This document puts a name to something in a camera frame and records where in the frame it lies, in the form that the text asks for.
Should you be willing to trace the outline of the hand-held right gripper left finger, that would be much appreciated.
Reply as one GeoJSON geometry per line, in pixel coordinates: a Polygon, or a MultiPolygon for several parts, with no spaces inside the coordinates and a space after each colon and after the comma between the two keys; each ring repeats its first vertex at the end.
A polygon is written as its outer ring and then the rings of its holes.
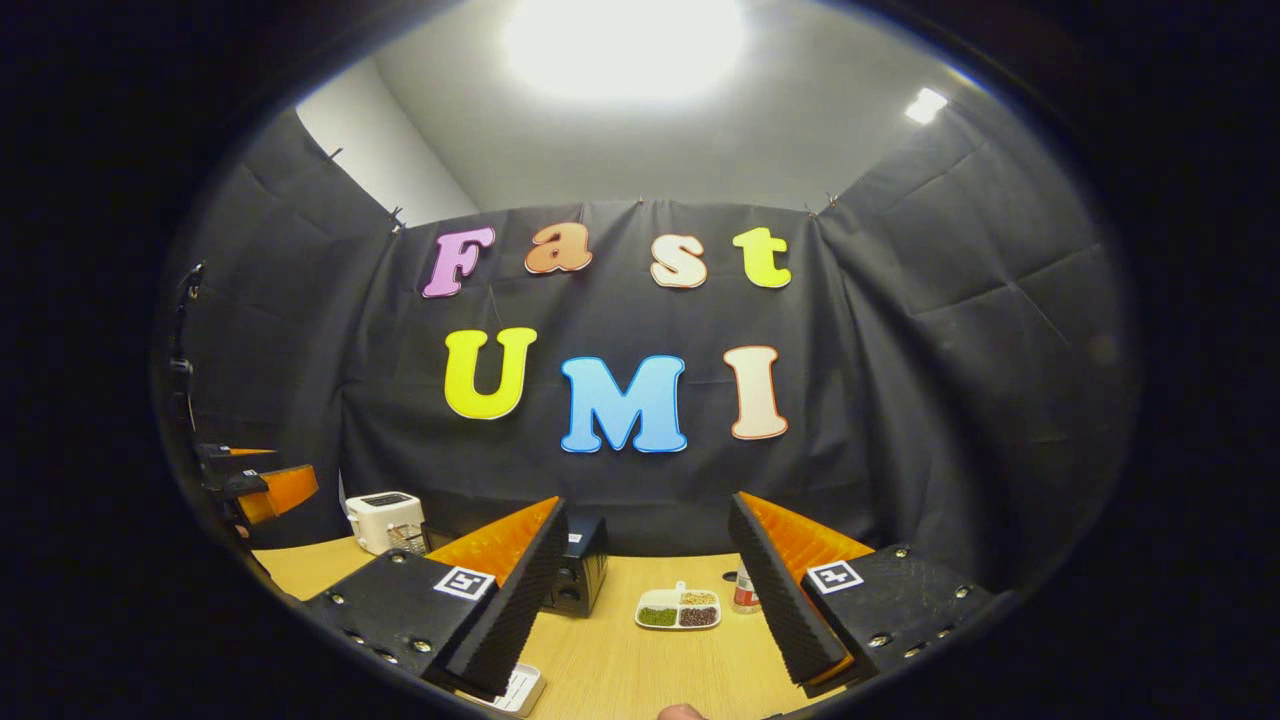
{"type": "Polygon", "coordinates": [[[552,496],[429,553],[388,550],[306,600],[330,635],[421,682],[504,694],[568,547],[552,496]]]}

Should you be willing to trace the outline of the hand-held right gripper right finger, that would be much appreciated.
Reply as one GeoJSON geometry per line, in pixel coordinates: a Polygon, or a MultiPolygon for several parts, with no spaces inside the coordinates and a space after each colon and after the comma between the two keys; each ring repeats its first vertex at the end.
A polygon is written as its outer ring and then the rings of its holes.
{"type": "Polygon", "coordinates": [[[923,664],[995,602],[911,544],[874,550],[737,492],[728,532],[791,683],[817,696],[923,664]]]}

